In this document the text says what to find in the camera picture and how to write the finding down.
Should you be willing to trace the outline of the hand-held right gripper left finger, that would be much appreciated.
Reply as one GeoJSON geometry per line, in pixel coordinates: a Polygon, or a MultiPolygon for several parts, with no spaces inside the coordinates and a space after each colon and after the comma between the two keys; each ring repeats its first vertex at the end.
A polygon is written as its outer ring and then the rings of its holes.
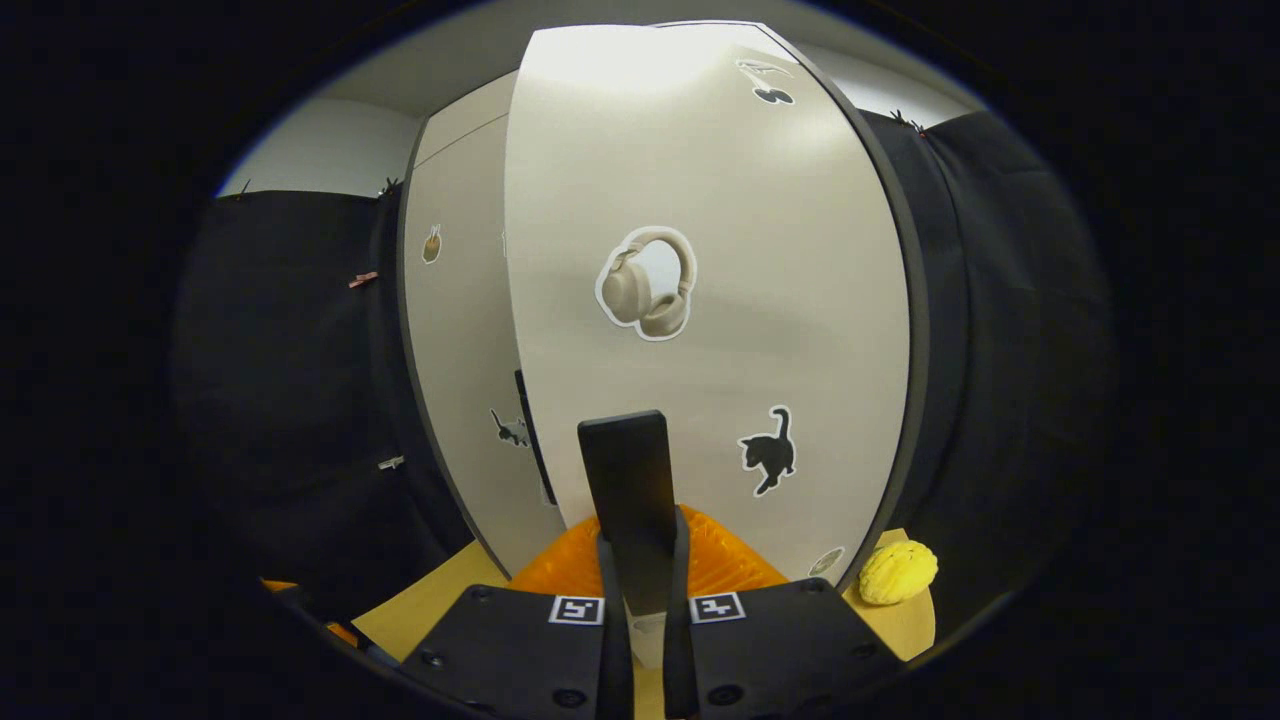
{"type": "Polygon", "coordinates": [[[614,553],[590,518],[508,585],[472,584],[399,665],[453,719],[631,719],[614,553]]]}

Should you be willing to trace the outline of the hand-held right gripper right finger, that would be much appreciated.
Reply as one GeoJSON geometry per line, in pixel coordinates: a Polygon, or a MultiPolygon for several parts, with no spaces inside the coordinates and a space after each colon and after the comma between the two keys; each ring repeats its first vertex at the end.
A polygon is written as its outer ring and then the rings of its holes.
{"type": "Polygon", "coordinates": [[[663,687],[669,719],[850,719],[904,661],[827,580],[690,594],[692,542],[675,510],[663,687]]]}

